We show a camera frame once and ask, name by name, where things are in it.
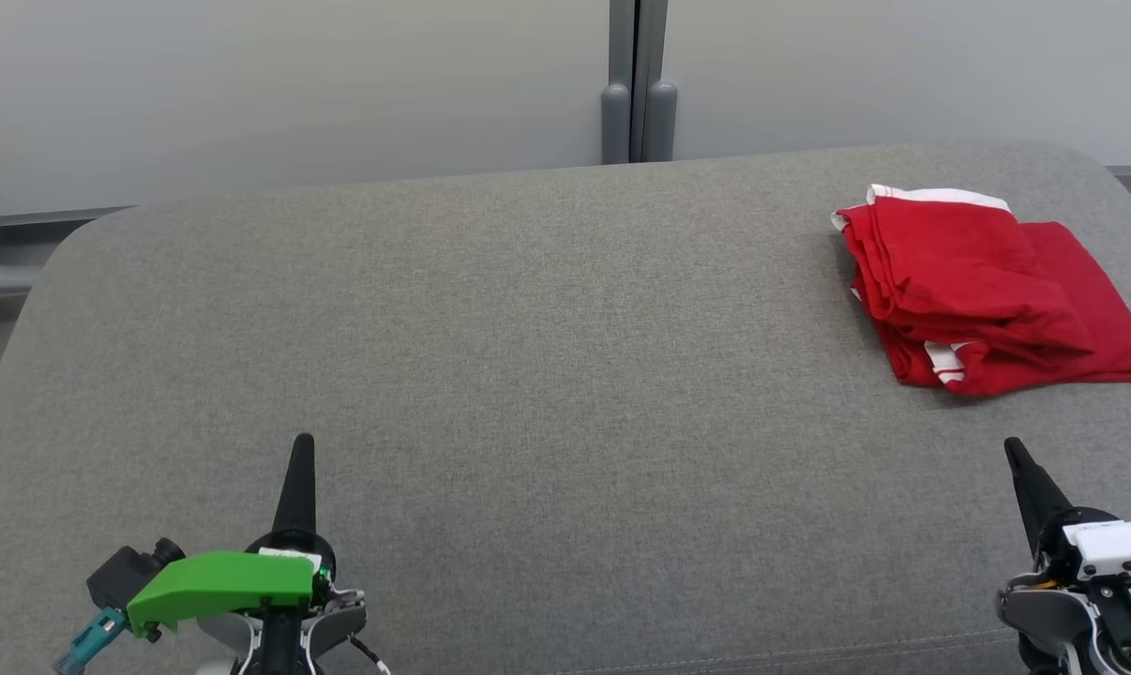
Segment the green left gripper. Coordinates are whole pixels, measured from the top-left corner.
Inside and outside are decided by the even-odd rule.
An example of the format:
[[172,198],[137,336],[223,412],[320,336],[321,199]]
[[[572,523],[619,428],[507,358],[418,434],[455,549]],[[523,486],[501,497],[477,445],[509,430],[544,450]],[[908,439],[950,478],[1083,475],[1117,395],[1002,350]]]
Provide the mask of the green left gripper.
[[175,631],[189,620],[239,611],[311,608],[337,576],[337,554],[317,534],[314,439],[299,433],[271,533],[243,551],[211,551],[171,562],[128,602],[129,631]]

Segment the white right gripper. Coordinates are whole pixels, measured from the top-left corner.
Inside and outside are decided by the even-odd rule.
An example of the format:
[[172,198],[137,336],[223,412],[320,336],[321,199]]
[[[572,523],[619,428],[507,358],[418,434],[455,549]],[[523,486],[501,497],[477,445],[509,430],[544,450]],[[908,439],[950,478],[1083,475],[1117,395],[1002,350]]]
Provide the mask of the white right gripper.
[[1067,582],[1131,578],[1131,520],[1073,508],[1021,439],[1007,438],[1003,451],[1037,571]]

